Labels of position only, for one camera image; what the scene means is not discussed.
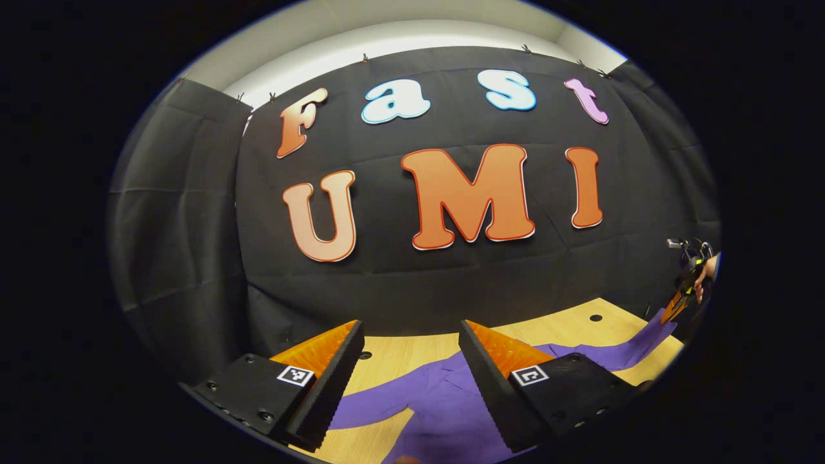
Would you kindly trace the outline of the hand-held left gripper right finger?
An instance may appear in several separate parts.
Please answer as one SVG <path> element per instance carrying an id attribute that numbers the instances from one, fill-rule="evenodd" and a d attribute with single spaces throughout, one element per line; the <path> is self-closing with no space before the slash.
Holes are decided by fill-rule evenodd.
<path id="1" fill-rule="evenodd" d="M 571 440 L 643 391 L 584 354 L 549 355 L 474 321 L 462 321 L 458 344 L 512 452 Z"/>

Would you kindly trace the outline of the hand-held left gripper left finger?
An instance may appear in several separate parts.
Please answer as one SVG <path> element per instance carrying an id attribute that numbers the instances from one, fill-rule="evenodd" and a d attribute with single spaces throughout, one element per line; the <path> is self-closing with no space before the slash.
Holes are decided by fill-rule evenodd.
<path id="1" fill-rule="evenodd" d="M 364 348 L 353 320 L 270 358 L 244 354 L 188 394 L 254 434 L 298 449 L 321 447 Z"/>

